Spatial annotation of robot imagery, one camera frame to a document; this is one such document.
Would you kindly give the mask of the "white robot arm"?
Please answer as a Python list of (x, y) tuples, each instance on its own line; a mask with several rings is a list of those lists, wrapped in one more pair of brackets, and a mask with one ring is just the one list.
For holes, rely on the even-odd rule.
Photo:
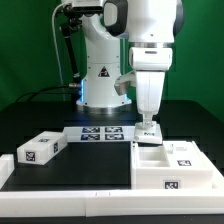
[(68, 18), (66, 34), (82, 29), (86, 75), (76, 105), (93, 113), (110, 113), (131, 104), (136, 88), (141, 131), (157, 127), (164, 76), (172, 65), (172, 44), (183, 26), (182, 0), (61, 0)]

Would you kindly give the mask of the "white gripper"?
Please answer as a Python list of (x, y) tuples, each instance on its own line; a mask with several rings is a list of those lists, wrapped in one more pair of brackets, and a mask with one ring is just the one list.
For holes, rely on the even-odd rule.
[(136, 77), (137, 109), (143, 115), (143, 129), (152, 128), (152, 117), (159, 111), (165, 72), (172, 64), (171, 48), (129, 50), (129, 63)]

